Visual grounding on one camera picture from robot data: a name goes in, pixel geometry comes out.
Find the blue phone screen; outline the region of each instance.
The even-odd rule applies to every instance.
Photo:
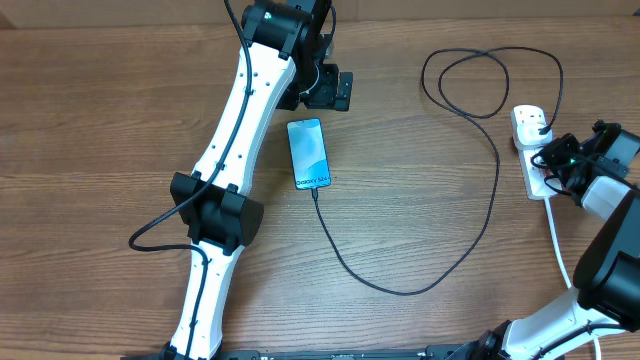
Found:
[[[330,185],[331,175],[320,119],[290,122],[287,130],[296,188],[305,190]]]

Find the wooden table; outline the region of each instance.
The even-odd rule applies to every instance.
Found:
[[[509,109],[550,112],[557,69],[528,52],[499,54],[512,91],[481,123],[502,167],[489,228],[445,281],[414,297],[355,282],[337,262],[309,192],[294,190],[285,124],[320,117],[333,185],[321,206],[346,261],[376,284],[431,283],[477,236],[494,156],[469,123],[419,86],[432,51],[531,46],[565,68],[554,127],[585,139],[598,118],[640,133],[640,19],[496,19],[339,24],[335,58],[353,71],[347,113],[278,111],[251,197],[266,205],[227,301],[226,349],[419,348],[477,338],[538,310],[564,289],[541,202],[529,201]],[[129,235],[173,205],[214,133],[237,66],[231,26],[0,32],[0,358],[113,359],[157,351],[175,330],[187,251],[142,254]],[[458,55],[434,59],[430,89]],[[456,104],[495,108],[504,75],[489,60],[446,78]],[[636,173],[631,176],[637,180]],[[554,199],[569,272],[601,223]],[[174,218],[141,241],[186,241]],[[603,340],[604,357],[637,359],[637,335]],[[590,359],[583,347],[572,359]]]

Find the white charger adapter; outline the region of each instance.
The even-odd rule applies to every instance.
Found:
[[[551,142],[552,131],[540,134],[540,130],[547,126],[544,111],[533,105],[518,105],[511,111],[513,126],[513,140],[519,150],[539,148]]]

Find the white cord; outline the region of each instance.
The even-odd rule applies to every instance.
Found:
[[[551,202],[549,198],[544,198],[544,207],[547,209],[547,218],[549,219],[549,229],[551,229],[551,240],[553,241],[553,250],[556,253],[556,260],[558,260],[558,266],[562,273],[562,278],[567,288],[571,288],[571,279],[567,274],[567,269],[564,267],[564,261],[562,260],[562,253],[560,252],[560,245],[558,245],[558,235],[556,234],[556,224],[553,221],[553,213],[551,212]],[[600,351],[600,341],[597,338],[593,339],[593,352],[595,353],[596,360],[602,359],[602,352]]]

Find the power strip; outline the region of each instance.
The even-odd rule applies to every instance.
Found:
[[[531,164],[531,158],[553,139],[553,130],[540,135],[540,129],[547,126],[544,111],[533,105],[519,105],[511,111],[511,125],[513,126],[513,141],[518,149],[520,166],[527,197],[531,200],[543,200],[556,195],[544,182],[548,175],[543,169]],[[548,181],[549,185],[560,189],[562,185],[557,179]]]

